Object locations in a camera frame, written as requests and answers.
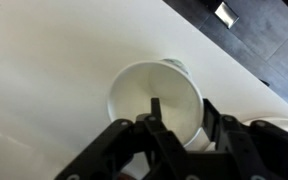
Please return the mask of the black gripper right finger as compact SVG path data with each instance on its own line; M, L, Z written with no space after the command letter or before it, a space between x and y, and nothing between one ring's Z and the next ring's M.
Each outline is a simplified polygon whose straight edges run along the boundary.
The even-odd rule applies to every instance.
M231 115L220 114L208 99L203 103L202 127L215 143L215 151L207 154L202 180L278 180L242 124Z

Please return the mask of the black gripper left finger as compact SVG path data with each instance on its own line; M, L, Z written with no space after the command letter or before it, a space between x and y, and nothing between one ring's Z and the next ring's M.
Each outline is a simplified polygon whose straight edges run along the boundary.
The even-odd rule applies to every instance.
M150 113L136 117L135 132L137 147L145 153L149 165L143 180L198 180L188 153L162 122L158 98L150 100Z

